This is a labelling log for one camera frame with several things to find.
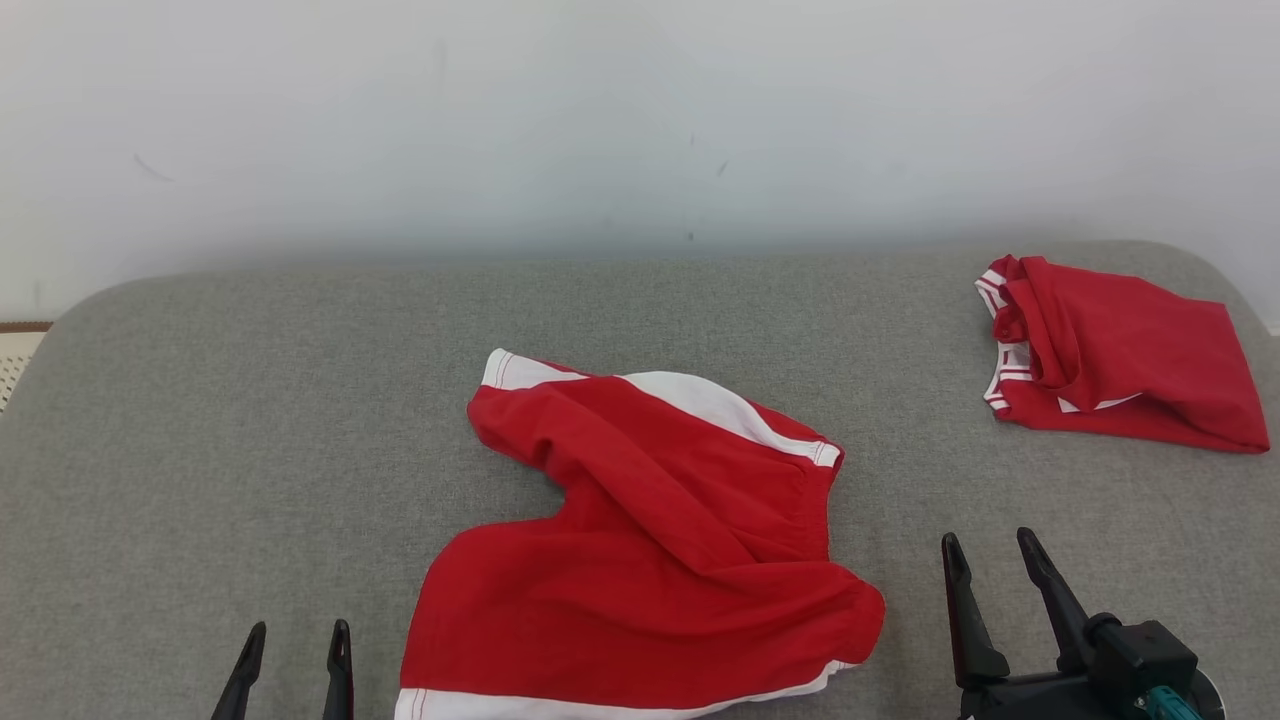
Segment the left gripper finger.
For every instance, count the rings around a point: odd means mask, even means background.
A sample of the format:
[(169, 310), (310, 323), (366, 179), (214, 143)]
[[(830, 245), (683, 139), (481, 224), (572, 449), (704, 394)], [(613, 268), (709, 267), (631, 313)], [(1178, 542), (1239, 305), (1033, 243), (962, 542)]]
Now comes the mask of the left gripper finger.
[(244, 720), (250, 692), (259, 679), (268, 628), (255, 623), (211, 714), (211, 720)]
[(351, 657), (349, 624), (337, 619), (326, 656), (329, 683), (323, 708), (324, 720), (352, 720), (355, 717), (355, 675)]

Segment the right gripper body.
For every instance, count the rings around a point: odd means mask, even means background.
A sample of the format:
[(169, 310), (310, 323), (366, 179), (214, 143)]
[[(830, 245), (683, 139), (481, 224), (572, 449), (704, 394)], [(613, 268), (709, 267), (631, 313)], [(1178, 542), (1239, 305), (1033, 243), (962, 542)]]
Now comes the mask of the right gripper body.
[(960, 670), (957, 685), (960, 719), (1124, 719), (1137, 707), (1140, 675), (992, 676)]

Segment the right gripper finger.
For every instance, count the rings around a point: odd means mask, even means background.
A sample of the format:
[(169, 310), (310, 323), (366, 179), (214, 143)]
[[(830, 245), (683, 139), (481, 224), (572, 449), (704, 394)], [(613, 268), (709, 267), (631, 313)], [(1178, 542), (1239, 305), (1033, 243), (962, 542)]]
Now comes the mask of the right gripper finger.
[(961, 689), (1002, 682), (1010, 674), (1007, 659), (989, 637), (972, 589), (972, 568), (955, 533), (941, 541), (954, 675)]
[(1027, 575), (1041, 593), (1059, 647), (1057, 670), (1085, 671), (1093, 653), (1084, 637), (1089, 616), (1030, 528), (1018, 528), (1018, 544)]

